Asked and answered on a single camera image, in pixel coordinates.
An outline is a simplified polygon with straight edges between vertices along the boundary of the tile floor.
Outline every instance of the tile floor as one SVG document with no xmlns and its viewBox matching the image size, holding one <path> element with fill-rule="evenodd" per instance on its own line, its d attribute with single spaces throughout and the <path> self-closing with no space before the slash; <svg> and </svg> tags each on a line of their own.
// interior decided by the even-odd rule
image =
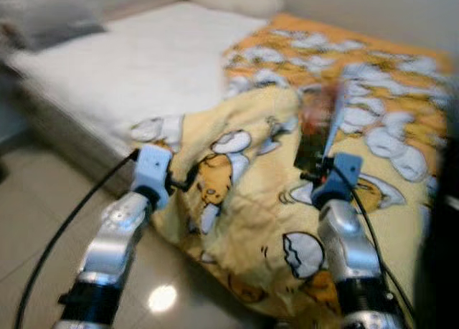
<svg viewBox="0 0 459 329">
<path fill-rule="evenodd" d="M 12 328 L 17 303 L 44 245 L 93 185 L 50 149 L 31 144 L 0 157 L 9 175 L 0 183 L 0 329 Z M 59 240 L 34 288 L 24 328 L 51 328 L 62 308 L 58 296 L 72 284 L 101 210 L 113 198 L 99 192 Z M 174 306 L 148 307 L 151 291 L 172 285 Z M 114 328 L 269 328 L 198 265 L 148 228 L 138 245 Z"/>
</svg>

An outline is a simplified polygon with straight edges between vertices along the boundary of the white mattress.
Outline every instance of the white mattress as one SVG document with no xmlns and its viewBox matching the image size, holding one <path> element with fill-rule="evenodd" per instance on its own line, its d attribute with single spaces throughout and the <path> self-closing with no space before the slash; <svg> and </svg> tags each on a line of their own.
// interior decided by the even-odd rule
<svg viewBox="0 0 459 329">
<path fill-rule="evenodd" d="M 11 65 L 27 84 L 119 154 L 145 118 L 196 112 L 222 100 L 221 53 L 266 21 L 180 2 L 107 25 Z"/>
</svg>

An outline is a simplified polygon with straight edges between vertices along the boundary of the yellow blanket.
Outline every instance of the yellow blanket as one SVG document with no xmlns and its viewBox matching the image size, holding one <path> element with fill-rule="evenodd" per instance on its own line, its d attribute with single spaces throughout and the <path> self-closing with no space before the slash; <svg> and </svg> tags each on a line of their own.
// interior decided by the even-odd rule
<svg viewBox="0 0 459 329">
<path fill-rule="evenodd" d="M 197 172 L 191 188 L 155 214 L 157 229 L 251 308 L 335 326 L 339 305 L 317 239 L 312 185 L 300 181 L 293 160 L 300 103 L 321 80 L 340 79 L 348 105 L 332 152 L 364 158 L 359 195 L 387 264 L 411 295 L 426 185 L 435 187 L 445 138 L 446 56 L 281 14 L 225 52 L 224 71 L 228 97 L 236 97 L 132 129 L 137 144 L 175 152 L 174 178 Z"/>
</svg>

